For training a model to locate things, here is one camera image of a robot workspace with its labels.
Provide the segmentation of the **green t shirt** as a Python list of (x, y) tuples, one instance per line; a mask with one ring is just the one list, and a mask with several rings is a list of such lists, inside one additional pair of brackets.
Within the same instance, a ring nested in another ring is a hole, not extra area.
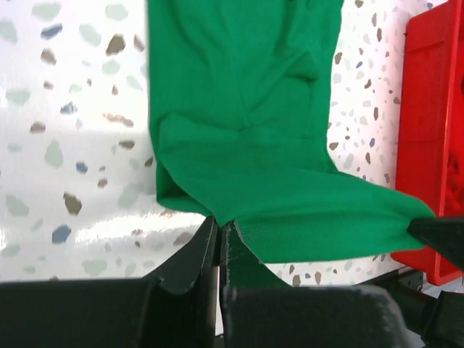
[(149, 1), (157, 201), (236, 222), (266, 263), (421, 249), (421, 200), (327, 151), (341, 1)]

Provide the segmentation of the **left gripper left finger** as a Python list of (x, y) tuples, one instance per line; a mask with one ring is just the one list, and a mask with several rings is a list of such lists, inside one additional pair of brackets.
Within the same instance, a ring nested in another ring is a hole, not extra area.
[(1, 284), (3, 347), (212, 347), (218, 225), (141, 278)]

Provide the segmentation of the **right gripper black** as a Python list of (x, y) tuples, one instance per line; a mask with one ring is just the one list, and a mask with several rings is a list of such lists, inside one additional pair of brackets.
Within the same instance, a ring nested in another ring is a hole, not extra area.
[[(407, 232), (463, 271), (463, 217), (416, 218)], [(394, 301), (407, 328), (418, 334), (426, 347), (463, 347), (462, 294), (442, 291), (435, 298), (397, 285)]]

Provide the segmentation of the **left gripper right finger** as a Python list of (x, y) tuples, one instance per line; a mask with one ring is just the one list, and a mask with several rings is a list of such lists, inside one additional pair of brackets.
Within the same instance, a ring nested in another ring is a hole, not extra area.
[(371, 285), (293, 287), (247, 247), (236, 222), (222, 230), (220, 308), (226, 347), (408, 347), (397, 304)]

